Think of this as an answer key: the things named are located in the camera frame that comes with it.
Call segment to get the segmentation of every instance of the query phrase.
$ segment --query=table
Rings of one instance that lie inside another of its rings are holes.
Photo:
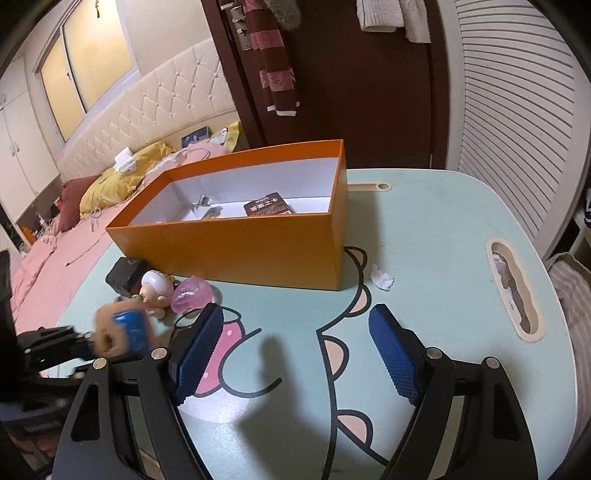
[[[341,291],[213,282],[241,318],[225,312],[206,376],[180,407],[213,477],[326,479],[331,469],[331,478],[379,477],[413,412],[369,336],[368,309],[385,303],[426,346],[469,362],[499,358],[530,428],[540,479],[548,478],[574,432],[575,370],[564,316],[526,234],[493,190],[460,173],[348,176],[392,189],[349,194]],[[538,342],[521,340],[509,321],[486,254],[493,237],[514,247],[529,276],[546,324]],[[113,244],[60,325],[92,328],[95,309],[114,297],[104,278],[119,256]],[[369,281],[373,264],[395,278],[391,291]],[[163,324],[155,328],[168,335]],[[62,366],[59,374],[68,372]]]

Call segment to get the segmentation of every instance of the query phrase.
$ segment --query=cream headboard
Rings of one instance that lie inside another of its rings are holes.
[[[136,151],[189,125],[235,111],[213,40],[163,63],[110,104],[57,163],[62,179],[100,174],[125,147]]]

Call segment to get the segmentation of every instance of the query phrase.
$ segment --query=door frame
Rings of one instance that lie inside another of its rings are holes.
[[[233,40],[230,22],[217,0],[201,0],[212,33],[228,87],[251,148],[268,146],[254,97],[246,79],[238,46]],[[425,0],[431,32],[430,44],[425,44],[431,77],[431,160],[430,168],[446,168],[450,126],[449,69],[446,40],[438,0]]]

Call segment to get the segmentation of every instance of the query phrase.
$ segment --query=striped fabric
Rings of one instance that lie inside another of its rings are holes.
[[[577,370],[578,411],[573,443],[591,418],[591,272],[570,254],[550,260],[548,271],[564,310]]]
[[[228,0],[219,0],[220,7]],[[296,82],[275,16],[263,0],[242,0],[246,26],[259,66],[267,111],[295,116],[299,101]]]

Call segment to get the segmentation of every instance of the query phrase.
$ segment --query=dark red pillow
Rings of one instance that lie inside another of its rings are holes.
[[[100,175],[69,180],[61,191],[60,232],[73,229],[80,222],[80,201]]]

